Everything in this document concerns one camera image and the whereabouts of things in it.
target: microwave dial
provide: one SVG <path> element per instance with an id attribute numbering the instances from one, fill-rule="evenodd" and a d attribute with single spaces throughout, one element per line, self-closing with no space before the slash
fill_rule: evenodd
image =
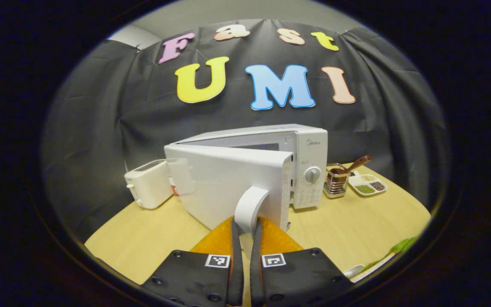
<path id="1" fill-rule="evenodd" d="M 319 179 L 320 175 L 321 170 L 319 167 L 312 166 L 306 169 L 306 172 L 304 172 L 304 179 L 306 179 L 306 182 L 315 183 Z"/>

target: sectioned dish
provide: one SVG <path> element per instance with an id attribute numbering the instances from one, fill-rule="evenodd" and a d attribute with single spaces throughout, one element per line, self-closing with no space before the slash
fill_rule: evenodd
<path id="1" fill-rule="evenodd" d="M 370 174 L 360 175 L 356 171 L 355 176 L 349 177 L 349 185 L 361 196 L 380 194 L 387 190 L 387 185 L 378 177 Z"/>

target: wooden spatula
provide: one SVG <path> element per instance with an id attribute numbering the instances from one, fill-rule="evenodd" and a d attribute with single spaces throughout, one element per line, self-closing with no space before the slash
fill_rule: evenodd
<path id="1" fill-rule="evenodd" d="M 339 169 L 339 168 L 332 168 L 329 172 L 332 173 L 333 175 L 343 175 L 347 173 L 351 173 L 354 169 L 357 169 L 361 165 L 364 165 L 365 163 L 371 161 L 372 158 L 368 155 L 364 155 L 361 158 L 357 159 L 352 165 L 350 165 L 347 169 Z M 328 174 L 327 178 L 329 181 L 331 180 L 331 175 Z M 337 182 L 339 181 L 345 181 L 346 177 L 340 177 Z"/>

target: black cloth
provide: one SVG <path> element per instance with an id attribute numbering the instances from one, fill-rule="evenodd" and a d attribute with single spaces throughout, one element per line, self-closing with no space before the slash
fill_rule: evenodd
<path id="1" fill-rule="evenodd" d="M 235 23 L 250 34 L 214 40 L 218 28 Z M 276 32 L 280 28 L 298 31 L 306 43 L 285 43 Z M 49 199 L 81 240 L 133 200 L 125 188 L 124 162 L 133 169 L 163 159 L 163 147 L 170 142 L 242 127 L 293 123 L 324 128 L 328 163 L 370 155 L 368 167 L 431 207 L 448 176 L 444 117 L 421 73 L 388 41 L 366 27 L 340 35 L 277 20 L 231 21 L 191 32 L 195 38 L 179 57 L 162 64 L 158 59 L 167 39 L 139 52 L 106 41 L 75 68 L 56 96 L 45 131 L 43 174 Z M 333 37 L 339 50 L 321 46 L 312 32 Z M 175 71 L 198 63 L 196 87 L 203 88 L 211 83 L 206 61 L 220 56 L 230 58 L 224 90 L 209 101 L 180 101 Z M 306 67 L 316 105 L 274 103 L 269 110 L 251 109 L 253 79 L 245 68 L 254 64 L 269 66 L 279 78 L 288 65 Z M 332 84 L 321 71 L 325 66 L 344 71 L 355 103 L 333 101 Z"/>

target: blue letter m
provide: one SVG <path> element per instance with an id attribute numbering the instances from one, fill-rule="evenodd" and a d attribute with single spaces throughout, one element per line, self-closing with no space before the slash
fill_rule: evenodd
<path id="1" fill-rule="evenodd" d="M 292 107 L 313 107 L 315 101 L 310 97 L 308 84 L 306 83 L 306 67 L 289 65 L 285 68 L 283 78 L 278 78 L 267 65 L 251 65 L 245 68 L 245 72 L 253 78 L 255 101 L 251 103 L 253 110 L 268 110 L 274 106 L 269 100 L 267 91 L 270 91 L 280 107 L 285 106 L 289 92 L 293 91 L 293 97 L 289 101 Z"/>

